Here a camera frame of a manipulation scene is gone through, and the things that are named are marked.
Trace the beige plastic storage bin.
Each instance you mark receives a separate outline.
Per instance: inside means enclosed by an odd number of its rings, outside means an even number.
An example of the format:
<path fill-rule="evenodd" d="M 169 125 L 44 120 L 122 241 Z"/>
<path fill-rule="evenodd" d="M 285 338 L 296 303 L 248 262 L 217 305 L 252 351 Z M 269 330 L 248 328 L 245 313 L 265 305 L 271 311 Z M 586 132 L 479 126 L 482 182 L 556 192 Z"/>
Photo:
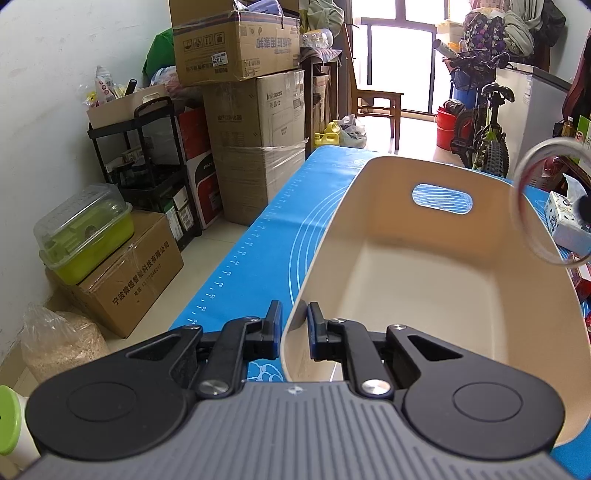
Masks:
<path fill-rule="evenodd" d="M 342 199 L 315 207 L 290 251 L 294 307 L 280 346 L 290 381 L 339 378 L 311 360 L 304 310 L 379 331 L 405 324 L 549 383 L 565 444 L 590 416 L 590 347 L 568 272 L 533 255 L 512 188 L 464 168 L 402 157 L 367 162 Z"/>

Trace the white tape roll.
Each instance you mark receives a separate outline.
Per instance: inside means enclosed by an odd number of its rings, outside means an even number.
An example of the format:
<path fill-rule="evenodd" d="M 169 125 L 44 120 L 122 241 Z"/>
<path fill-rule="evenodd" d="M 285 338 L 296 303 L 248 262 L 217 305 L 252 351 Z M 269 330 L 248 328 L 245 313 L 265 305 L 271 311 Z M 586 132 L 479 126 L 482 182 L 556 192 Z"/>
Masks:
<path fill-rule="evenodd" d="M 545 204 L 550 193 L 540 206 L 532 202 L 534 188 L 530 181 L 537 169 L 548 159 L 578 159 L 583 166 L 590 165 L 590 150 L 570 138 L 553 138 L 532 147 L 518 162 L 513 180 L 511 196 L 512 219 L 524 242 L 540 260 L 554 266 L 574 268 L 590 261 L 590 254 L 579 257 L 559 247 L 553 240 L 545 215 Z M 584 186 L 587 197 L 581 201 L 579 213 L 590 225 L 590 189 Z"/>

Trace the wrapped bottom cardboard box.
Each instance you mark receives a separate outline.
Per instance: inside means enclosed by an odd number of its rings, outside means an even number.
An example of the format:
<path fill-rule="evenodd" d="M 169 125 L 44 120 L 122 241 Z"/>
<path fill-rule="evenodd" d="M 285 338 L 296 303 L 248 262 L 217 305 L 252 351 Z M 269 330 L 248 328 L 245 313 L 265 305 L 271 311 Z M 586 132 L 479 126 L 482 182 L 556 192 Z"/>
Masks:
<path fill-rule="evenodd" d="M 284 184 L 304 165 L 305 143 L 307 140 L 288 146 L 213 146 L 225 219 L 240 225 L 252 225 Z"/>

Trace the bag of grain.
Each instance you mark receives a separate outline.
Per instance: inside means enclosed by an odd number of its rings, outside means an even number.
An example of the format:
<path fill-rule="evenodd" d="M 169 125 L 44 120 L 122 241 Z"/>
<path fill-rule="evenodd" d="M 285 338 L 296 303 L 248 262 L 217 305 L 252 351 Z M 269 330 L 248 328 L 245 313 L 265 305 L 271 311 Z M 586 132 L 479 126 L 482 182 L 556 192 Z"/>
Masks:
<path fill-rule="evenodd" d="M 20 336 L 23 360 L 38 383 L 109 354 L 97 325 L 77 313 L 30 304 Z"/>

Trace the green container with clear lid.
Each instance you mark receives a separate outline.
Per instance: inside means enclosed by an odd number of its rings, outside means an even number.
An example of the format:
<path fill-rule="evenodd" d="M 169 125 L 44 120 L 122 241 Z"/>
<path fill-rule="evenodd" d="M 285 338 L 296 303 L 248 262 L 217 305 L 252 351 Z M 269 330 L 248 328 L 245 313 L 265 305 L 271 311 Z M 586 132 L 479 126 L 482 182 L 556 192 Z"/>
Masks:
<path fill-rule="evenodd" d="M 131 212 L 115 185 L 86 187 L 34 225 L 40 259 L 64 284 L 79 284 L 133 236 Z"/>

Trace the yellow oil jug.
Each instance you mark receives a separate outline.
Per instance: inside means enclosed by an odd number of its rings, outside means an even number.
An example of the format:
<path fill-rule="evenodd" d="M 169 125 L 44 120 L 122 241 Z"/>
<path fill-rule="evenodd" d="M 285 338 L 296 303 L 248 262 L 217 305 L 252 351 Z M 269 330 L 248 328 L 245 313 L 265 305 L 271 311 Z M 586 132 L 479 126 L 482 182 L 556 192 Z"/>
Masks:
<path fill-rule="evenodd" d="M 332 121 L 327 124 L 325 130 L 322 132 L 315 132 L 314 134 L 314 148 L 325 145 L 339 146 L 341 145 L 341 126 L 338 121 Z"/>

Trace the black shelf cart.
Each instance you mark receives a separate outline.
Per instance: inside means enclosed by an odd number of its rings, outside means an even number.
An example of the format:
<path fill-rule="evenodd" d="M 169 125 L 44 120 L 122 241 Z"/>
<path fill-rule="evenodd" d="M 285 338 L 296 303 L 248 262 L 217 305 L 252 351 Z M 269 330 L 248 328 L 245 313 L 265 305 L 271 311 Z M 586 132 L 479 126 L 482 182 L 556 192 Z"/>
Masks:
<path fill-rule="evenodd" d="M 172 158 L 168 161 L 157 158 L 156 142 L 146 133 L 148 126 L 159 121 L 171 134 Z M 201 235 L 180 127 L 170 97 L 148 100 L 135 108 L 129 120 L 100 128 L 90 126 L 87 135 L 104 180 L 116 185 L 124 200 L 135 209 L 164 214 L 179 249 Z M 123 141 L 124 152 L 135 155 L 133 160 L 106 160 L 100 144 L 117 137 Z"/>

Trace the middle cardboard box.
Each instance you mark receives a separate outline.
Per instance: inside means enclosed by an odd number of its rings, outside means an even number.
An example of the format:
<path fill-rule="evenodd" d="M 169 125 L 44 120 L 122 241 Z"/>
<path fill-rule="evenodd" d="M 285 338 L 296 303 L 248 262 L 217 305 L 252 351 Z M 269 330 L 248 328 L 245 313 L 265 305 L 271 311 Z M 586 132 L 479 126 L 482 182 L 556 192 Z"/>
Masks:
<path fill-rule="evenodd" d="M 202 87 L 211 144 L 291 146 L 304 142 L 304 72 L 290 70 Z"/>

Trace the wooden chair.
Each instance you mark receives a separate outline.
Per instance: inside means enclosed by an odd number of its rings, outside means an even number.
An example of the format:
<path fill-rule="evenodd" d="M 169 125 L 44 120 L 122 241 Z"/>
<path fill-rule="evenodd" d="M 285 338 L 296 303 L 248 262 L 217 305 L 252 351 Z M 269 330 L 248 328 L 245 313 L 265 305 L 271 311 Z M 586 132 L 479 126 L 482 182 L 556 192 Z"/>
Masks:
<path fill-rule="evenodd" d="M 349 38 L 348 24 L 346 23 L 342 24 L 342 37 L 346 43 L 346 58 L 348 58 L 349 113 L 356 117 L 387 118 L 390 122 L 390 136 L 394 140 L 394 152 L 397 153 L 401 144 L 403 94 L 360 88 L 356 83 L 352 41 Z"/>

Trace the green black bicycle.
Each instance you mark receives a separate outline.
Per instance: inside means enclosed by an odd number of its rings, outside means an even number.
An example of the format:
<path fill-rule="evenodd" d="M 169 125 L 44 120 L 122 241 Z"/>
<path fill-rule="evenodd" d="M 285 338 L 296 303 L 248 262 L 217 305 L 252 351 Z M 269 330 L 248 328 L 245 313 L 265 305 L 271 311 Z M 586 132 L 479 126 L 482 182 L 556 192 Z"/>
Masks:
<path fill-rule="evenodd" d="M 457 116 L 452 152 L 471 170 L 506 178 L 509 151 L 506 134 L 499 123 L 500 107 L 515 101 L 515 93 L 496 82 L 496 70 L 510 64 L 506 52 L 495 56 L 484 50 L 458 54 L 449 61 L 451 83 L 459 91 L 475 91 L 473 108 L 465 107 Z"/>

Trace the red bucket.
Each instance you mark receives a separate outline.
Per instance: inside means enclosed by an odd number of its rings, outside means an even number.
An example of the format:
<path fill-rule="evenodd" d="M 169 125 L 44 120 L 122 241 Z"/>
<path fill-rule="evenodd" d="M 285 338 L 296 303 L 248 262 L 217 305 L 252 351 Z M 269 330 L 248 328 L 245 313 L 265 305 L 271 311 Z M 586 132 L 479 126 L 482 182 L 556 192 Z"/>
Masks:
<path fill-rule="evenodd" d="M 457 116 L 448 112 L 444 107 L 439 107 L 436 114 L 437 146 L 443 150 L 451 151 L 451 142 L 455 138 L 455 125 Z"/>

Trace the open cardboard tray on cart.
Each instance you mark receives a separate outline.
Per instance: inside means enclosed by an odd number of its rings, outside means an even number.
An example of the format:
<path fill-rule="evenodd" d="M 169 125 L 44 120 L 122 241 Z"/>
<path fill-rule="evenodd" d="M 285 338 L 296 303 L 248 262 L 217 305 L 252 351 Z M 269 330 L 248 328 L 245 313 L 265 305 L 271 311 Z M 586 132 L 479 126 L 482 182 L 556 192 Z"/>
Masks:
<path fill-rule="evenodd" d="M 98 129 L 116 123 L 132 120 L 135 109 L 161 97 L 168 97 L 163 84 L 140 89 L 130 95 L 112 100 L 106 103 L 99 103 L 97 106 L 87 110 L 87 117 L 90 127 Z"/>

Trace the floral tissue box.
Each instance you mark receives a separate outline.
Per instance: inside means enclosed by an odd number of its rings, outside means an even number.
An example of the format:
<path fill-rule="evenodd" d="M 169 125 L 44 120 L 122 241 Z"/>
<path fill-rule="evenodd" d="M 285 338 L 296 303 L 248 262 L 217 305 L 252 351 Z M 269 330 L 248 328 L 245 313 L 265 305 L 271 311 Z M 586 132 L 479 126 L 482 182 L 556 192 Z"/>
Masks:
<path fill-rule="evenodd" d="M 590 254 L 590 225 L 581 217 L 579 207 L 587 192 L 574 177 L 566 173 L 563 177 L 567 184 L 566 194 L 552 191 L 545 204 L 549 232 L 559 247 L 584 257 Z"/>

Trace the top cardboard box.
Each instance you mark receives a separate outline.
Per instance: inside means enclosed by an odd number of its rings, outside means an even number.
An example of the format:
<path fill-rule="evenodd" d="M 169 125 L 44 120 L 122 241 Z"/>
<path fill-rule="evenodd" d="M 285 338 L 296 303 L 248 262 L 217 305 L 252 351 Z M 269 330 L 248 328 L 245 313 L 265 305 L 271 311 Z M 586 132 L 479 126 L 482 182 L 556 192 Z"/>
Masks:
<path fill-rule="evenodd" d="M 171 1 L 174 55 L 184 86 L 245 81 L 300 63 L 300 19 L 277 1 Z"/>

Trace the white chest freezer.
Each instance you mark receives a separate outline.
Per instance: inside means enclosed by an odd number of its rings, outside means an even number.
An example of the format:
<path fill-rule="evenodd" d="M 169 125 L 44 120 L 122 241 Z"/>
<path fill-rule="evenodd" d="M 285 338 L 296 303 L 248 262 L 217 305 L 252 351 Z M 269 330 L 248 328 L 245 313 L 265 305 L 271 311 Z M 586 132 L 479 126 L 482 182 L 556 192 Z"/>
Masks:
<path fill-rule="evenodd" d="M 498 69 L 496 81 L 515 94 L 515 101 L 499 110 L 509 152 L 507 178 L 512 180 L 527 151 L 553 136 L 554 125 L 563 118 L 562 106 L 571 84 L 538 67 L 515 62 Z"/>

